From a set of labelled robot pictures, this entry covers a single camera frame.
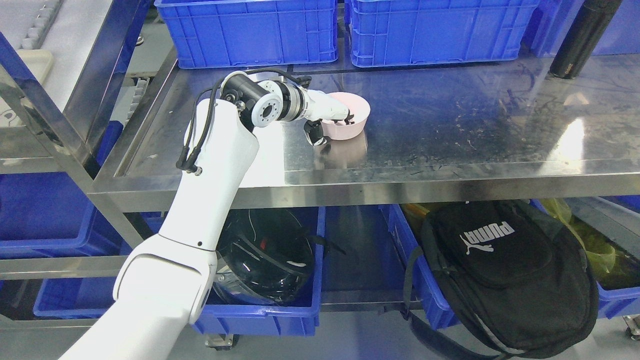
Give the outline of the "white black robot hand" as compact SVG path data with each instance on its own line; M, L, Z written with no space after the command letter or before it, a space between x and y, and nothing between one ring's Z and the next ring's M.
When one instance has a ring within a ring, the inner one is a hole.
M331 141L323 134L322 121L342 121L348 118L349 109L328 94L315 89L302 89L301 112L298 119L304 119L303 130L307 141L313 146L321 146Z

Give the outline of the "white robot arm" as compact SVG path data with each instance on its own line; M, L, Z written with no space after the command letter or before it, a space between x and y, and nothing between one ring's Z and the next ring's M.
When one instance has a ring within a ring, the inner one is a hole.
M306 90L255 82L233 71L196 99L183 137L186 164L157 234L135 246L113 289L114 304L62 360L165 360L199 318L217 271L217 243L243 177L255 160L253 134L306 109Z

